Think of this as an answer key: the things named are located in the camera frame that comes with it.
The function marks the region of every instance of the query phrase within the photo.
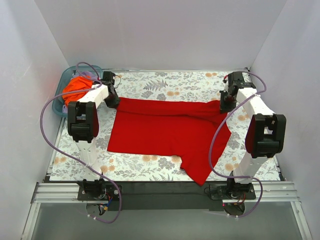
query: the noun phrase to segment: orange cloth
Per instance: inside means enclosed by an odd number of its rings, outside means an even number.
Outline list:
[[[73,78],[69,84],[63,89],[63,93],[76,91],[76,90],[84,90],[84,89],[90,89],[92,87],[93,81],[89,79],[85,79],[83,76],[77,76]],[[86,95],[86,91],[84,92],[77,92],[77,93],[70,93],[63,95],[62,98],[64,100],[64,104],[68,107],[68,104],[72,101],[78,101],[81,99],[84,95]]]

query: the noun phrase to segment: white wall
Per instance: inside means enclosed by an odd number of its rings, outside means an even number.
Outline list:
[[[33,0],[0,0],[0,31],[0,239],[19,240],[52,153],[40,111],[68,64]],[[44,123],[52,141],[59,122],[49,109]]]
[[[113,69],[239,69],[286,0],[35,0],[67,62]]]
[[[265,102],[287,118],[280,168],[295,182],[313,239],[320,239],[320,2],[288,0],[251,70]]]

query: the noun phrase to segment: floral tablecloth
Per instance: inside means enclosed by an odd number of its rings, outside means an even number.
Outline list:
[[[223,77],[228,72],[122,72],[118,73],[121,83],[117,88],[119,97],[160,101],[209,102],[220,99],[220,90],[224,89]],[[116,110],[102,103],[97,109],[99,134],[96,139],[98,163],[102,172],[115,181],[192,181],[185,171],[180,169],[178,156],[137,155],[108,152],[107,146],[114,124]],[[250,123],[249,116],[240,108],[227,121],[231,137],[215,169],[229,175],[237,168],[244,156],[244,140]],[[58,148],[73,156],[80,157],[78,148],[68,135],[64,122]],[[84,167],[71,158],[54,153],[51,181],[82,180]],[[269,159],[259,169],[256,178],[264,181],[280,180],[275,161]],[[208,181],[225,180],[213,172]]]

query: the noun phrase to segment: red cloth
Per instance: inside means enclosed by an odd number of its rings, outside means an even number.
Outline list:
[[[226,113],[220,102],[154,101],[120,98],[107,150],[116,153],[180,156],[180,168],[203,185],[211,172],[211,140]],[[231,133],[226,124],[213,146],[212,165]]]

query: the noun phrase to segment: blue plastic basket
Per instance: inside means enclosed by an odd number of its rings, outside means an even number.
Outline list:
[[[96,65],[93,65],[93,67],[98,72],[99,78],[101,79],[103,76],[103,70],[101,69],[101,67]],[[57,96],[58,94],[61,94],[63,89],[65,89],[65,87],[70,83],[75,71],[76,71],[76,66],[71,66],[62,73],[60,82],[58,84],[58,87],[56,88],[55,96]],[[80,72],[89,71],[95,74],[95,71],[90,66],[86,66],[86,65],[79,66],[79,71]],[[52,110],[54,111],[55,114],[59,115],[60,117],[66,118],[68,114],[62,112],[62,108],[64,104],[65,104],[65,101],[60,96],[53,100]]]

